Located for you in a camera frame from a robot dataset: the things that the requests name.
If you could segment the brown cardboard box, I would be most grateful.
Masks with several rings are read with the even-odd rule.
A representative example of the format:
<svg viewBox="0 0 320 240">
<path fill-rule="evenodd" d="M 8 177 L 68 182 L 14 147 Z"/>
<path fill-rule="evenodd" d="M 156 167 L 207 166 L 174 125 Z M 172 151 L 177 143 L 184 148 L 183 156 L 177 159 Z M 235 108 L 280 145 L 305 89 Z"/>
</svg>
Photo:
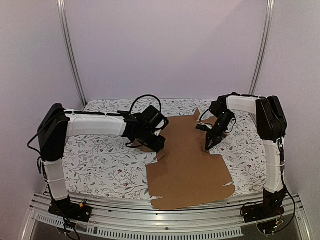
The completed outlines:
<svg viewBox="0 0 320 240">
<path fill-rule="evenodd" d="M 147 164 L 151 205 L 162 211 L 177 210 L 220 201 L 236 190 L 220 154 L 205 150 L 205 133 L 197 130 L 199 109 L 192 115 L 171 116 L 161 131 L 164 148 L 157 161 Z"/>
</svg>

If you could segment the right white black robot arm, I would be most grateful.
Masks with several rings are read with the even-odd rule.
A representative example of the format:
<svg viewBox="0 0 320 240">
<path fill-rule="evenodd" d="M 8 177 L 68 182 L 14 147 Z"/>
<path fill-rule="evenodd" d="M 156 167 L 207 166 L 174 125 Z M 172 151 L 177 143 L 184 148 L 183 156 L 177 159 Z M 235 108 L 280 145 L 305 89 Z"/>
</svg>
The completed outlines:
<svg viewBox="0 0 320 240">
<path fill-rule="evenodd" d="M 212 101 L 208 112 L 216 117 L 212 127 L 198 124 L 205 131 L 205 150 L 218 145 L 227 134 L 228 125 L 236 118 L 235 111 L 252 114 L 256 118 L 257 134 L 262 140 L 266 154 L 266 183 L 263 202 L 245 204 L 240 214 L 246 223 L 260 221 L 284 214 L 283 200 L 287 187 L 284 183 L 284 143 L 287 120 L 277 96 L 254 96 L 231 93 Z"/>
</svg>

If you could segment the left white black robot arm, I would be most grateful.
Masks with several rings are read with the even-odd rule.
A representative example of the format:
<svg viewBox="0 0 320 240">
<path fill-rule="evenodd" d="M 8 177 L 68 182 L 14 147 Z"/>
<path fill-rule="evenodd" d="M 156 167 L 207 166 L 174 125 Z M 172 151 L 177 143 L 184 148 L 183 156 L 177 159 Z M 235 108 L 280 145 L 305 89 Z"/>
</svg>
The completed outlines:
<svg viewBox="0 0 320 240">
<path fill-rule="evenodd" d="M 92 208 L 86 200 L 73 203 L 66 186 L 63 168 L 65 145 L 68 138 L 81 135 L 113 135 L 127 138 L 130 144 L 159 153 L 165 146 L 165 137 L 160 135 L 169 124 L 161 108 L 148 106 L 143 112 L 131 110 L 109 112 L 85 112 L 65 109 L 62 104 L 52 105 L 35 136 L 39 153 L 37 167 L 49 187 L 51 206 L 49 213 L 65 219 L 88 222 Z"/>
</svg>

